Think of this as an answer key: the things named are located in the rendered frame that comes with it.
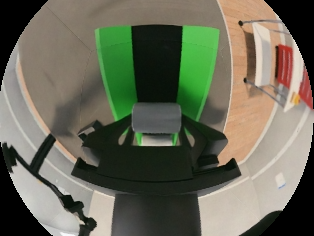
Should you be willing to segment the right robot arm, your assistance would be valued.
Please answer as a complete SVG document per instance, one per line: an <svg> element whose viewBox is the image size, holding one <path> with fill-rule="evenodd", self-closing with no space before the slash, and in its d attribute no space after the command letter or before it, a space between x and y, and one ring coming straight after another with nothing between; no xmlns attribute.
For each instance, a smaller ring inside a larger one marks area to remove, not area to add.
<svg viewBox="0 0 314 236"><path fill-rule="evenodd" d="M75 216L75 218L78 220L78 227L80 227L80 230L78 230L78 235L77 236L89 236L90 232L94 230L94 228L97 227L97 222L90 216L84 215L84 211L81 210L81 208L84 208L84 206L76 208L76 210L73 210L69 212L69 214L72 214ZM75 214L73 214L75 212ZM85 227L88 226L88 227Z"/></svg>

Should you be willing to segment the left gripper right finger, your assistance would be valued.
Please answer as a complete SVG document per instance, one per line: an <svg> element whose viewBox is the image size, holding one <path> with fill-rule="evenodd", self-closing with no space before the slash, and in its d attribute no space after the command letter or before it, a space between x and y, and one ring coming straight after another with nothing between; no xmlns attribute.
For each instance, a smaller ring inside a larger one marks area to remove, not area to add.
<svg viewBox="0 0 314 236"><path fill-rule="evenodd" d="M186 137L185 129L194 138L193 147ZM185 114L181 114L181 129L178 131L178 138L180 138L180 145L189 147L194 165L200 159L218 157L229 142L229 139L221 131L194 121L194 119L186 117Z"/></svg>

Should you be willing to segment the grey steel billet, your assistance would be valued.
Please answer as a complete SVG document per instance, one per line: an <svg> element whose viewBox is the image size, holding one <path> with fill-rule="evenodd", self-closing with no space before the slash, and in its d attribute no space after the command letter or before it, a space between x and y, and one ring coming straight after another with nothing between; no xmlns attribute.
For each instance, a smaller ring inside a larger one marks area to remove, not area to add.
<svg viewBox="0 0 314 236"><path fill-rule="evenodd" d="M172 135L142 134L141 146L172 146Z"/></svg>
<svg viewBox="0 0 314 236"><path fill-rule="evenodd" d="M134 133L178 133L181 107L178 103L136 102L132 109Z"/></svg>

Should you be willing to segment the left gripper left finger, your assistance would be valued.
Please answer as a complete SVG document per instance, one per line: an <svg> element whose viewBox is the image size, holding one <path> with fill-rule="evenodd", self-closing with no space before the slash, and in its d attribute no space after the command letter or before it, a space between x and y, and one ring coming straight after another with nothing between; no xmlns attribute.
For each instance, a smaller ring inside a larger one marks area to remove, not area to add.
<svg viewBox="0 0 314 236"><path fill-rule="evenodd" d="M109 125L92 131L92 133L86 135L85 139L88 139L88 141L116 143L116 145L120 145L120 143L118 143L118 139L120 139L121 135L125 133L126 129L128 129L128 133L126 133L126 137L124 142L122 142L122 145L133 145L134 131L132 127L132 113L126 115L124 118L118 119L116 122L109 123Z"/></svg>

